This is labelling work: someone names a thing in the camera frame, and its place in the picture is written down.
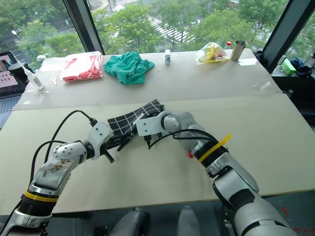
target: red cloth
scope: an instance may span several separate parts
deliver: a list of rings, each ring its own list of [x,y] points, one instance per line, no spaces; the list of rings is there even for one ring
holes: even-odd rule
[[[100,52],[72,54],[66,57],[62,71],[64,81],[88,80],[102,77],[102,55]]]

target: green cloth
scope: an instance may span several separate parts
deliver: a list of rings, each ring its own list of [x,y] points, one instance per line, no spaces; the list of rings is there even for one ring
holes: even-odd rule
[[[124,85],[143,84],[146,72],[154,67],[154,63],[142,60],[137,52],[125,53],[121,57],[111,56],[104,65],[107,74],[117,76]]]

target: window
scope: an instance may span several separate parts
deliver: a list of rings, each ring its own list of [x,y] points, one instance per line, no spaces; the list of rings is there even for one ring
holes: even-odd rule
[[[292,45],[286,52],[286,57],[291,60],[292,58],[299,58],[306,61],[315,49],[315,15],[312,14],[299,35],[296,37]]]
[[[106,54],[196,51],[244,39],[262,49],[288,0],[88,0]]]
[[[84,48],[61,0],[0,0],[0,50],[38,69],[38,55],[64,57]]]

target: yellow bag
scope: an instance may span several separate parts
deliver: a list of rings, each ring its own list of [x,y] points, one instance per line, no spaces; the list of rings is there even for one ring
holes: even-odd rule
[[[200,63],[213,63],[228,60],[225,50],[217,43],[207,43],[202,49],[197,51],[196,61]]]

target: white table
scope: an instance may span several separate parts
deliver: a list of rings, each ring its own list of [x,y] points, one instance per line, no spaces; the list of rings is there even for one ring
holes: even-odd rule
[[[15,110],[145,103],[156,98],[165,102],[281,93],[259,62],[248,66],[235,61],[196,65],[195,55],[196,52],[172,53],[171,64],[165,65],[164,53],[141,54],[142,59],[155,63],[141,85],[122,85],[116,77],[103,72],[100,79],[72,83],[58,79],[55,86],[50,79],[60,77],[64,59],[47,59],[38,72],[44,90],[38,92],[29,84]],[[103,64],[109,58],[103,56]],[[245,49],[241,58],[254,58],[254,55]]]
[[[79,107],[98,120],[125,114],[143,104]],[[315,188],[315,133],[284,94],[165,102],[171,111],[191,111],[217,139],[233,137],[230,153],[253,175],[262,195]],[[14,111],[0,132],[0,215],[9,214],[28,187],[32,156],[50,140],[73,108]],[[81,115],[68,120],[58,140],[86,138]],[[54,212],[109,209],[217,199],[204,168],[175,140],[151,150],[135,137],[121,152],[87,160],[75,169]],[[43,163],[39,154],[36,169]]]

